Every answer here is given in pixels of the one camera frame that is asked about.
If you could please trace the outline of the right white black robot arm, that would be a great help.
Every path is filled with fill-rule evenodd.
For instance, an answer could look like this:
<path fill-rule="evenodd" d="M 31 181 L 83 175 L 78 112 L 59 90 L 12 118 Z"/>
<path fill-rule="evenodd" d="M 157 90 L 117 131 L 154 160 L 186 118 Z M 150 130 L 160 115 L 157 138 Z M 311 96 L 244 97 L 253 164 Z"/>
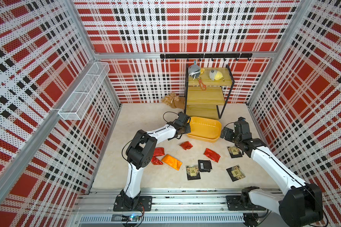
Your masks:
<path fill-rule="evenodd" d="M 249 124 L 243 117 L 234 122 L 234 128 L 224 127 L 221 138 L 233 143 L 242 154 L 258 163 L 278 185 L 280 192 L 267 192 L 259 187 L 242 189 L 240 205 L 246 210 L 256 206 L 281 216 L 290 227 L 313 225 L 323 220 L 322 190 L 315 183 L 307 183 L 279 161 L 259 138 L 253 138 Z"/>

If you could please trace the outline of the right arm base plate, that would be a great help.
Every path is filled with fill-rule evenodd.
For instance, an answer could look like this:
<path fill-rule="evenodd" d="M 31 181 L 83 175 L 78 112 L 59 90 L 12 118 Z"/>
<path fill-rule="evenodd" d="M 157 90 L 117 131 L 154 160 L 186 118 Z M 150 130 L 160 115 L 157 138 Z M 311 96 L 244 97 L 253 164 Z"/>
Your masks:
<path fill-rule="evenodd" d="M 226 205 L 229 211 L 266 211 L 266 208 L 252 204 L 241 195 L 226 196 Z"/>

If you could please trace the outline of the small red tea bag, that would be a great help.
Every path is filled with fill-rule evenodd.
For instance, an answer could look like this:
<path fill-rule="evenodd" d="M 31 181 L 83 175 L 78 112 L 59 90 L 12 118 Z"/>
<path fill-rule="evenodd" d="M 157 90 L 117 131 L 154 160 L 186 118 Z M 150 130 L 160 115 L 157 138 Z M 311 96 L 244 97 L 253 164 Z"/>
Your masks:
<path fill-rule="evenodd" d="M 189 141 L 183 142 L 180 146 L 184 150 L 188 150 L 188 149 L 191 149 L 193 147 L 193 145 Z"/>

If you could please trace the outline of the yellow plastic storage box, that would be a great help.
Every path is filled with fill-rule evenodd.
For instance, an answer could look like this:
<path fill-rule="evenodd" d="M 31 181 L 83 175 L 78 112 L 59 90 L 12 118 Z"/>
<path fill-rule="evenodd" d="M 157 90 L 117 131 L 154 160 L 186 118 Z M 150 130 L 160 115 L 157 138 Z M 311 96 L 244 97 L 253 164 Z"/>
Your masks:
<path fill-rule="evenodd" d="M 192 116 L 190 128 L 189 138 L 214 143 L 220 138 L 222 125 L 218 120 Z"/>

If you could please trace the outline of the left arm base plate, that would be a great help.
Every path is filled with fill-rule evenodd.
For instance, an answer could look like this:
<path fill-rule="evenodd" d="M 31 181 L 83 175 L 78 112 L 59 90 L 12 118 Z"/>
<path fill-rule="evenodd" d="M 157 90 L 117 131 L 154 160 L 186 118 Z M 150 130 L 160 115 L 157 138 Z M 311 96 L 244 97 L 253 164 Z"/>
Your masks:
<path fill-rule="evenodd" d="M 115 199 L 113 211 L 123 212 L 123 211 L 150 211 L 152 208 L 151 196 L 137 196 L 133 199 L 127 197 L 117 196 Z"/>

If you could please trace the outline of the orange tea bag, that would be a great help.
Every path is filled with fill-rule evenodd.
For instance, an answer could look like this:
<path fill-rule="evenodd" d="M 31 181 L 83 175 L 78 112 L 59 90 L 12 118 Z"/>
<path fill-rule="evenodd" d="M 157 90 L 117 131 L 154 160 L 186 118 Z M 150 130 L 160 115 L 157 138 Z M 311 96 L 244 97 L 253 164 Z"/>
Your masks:
<path fill-rule="evenodd" d="M 179 171 L 181 166 L 182 166 L 182 162 L 181 161 L 179 161 L 178 159 L 172 157 L 169 154 L 165 155 L 162 158 L 162 162 L 166 163 L 167 165 L 169 165 L 170 167 L 174 168 L 177 171 Z"/>

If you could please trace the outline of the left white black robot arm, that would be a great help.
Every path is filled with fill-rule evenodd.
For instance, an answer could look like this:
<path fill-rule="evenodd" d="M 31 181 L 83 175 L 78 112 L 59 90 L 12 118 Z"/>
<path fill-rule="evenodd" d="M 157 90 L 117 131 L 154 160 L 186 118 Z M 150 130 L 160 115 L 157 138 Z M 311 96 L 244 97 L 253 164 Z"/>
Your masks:
<path fill-rule="evenodd" d="M 126 150 L 126 160 L 128 162 L 127 182 L 120 192 L 121 198 L 128 207 L 137 205 L 139 201 L 143 172 L 151 162 L 156 145 L 163 141 L 180 139 L 182 135 L 191 132 L 191 117 L 183 112 L 179 112 L 177 115 L 177 119 L 167 122 L 159 129 L 152 131 L 138 130 L 129 142 Z"/>

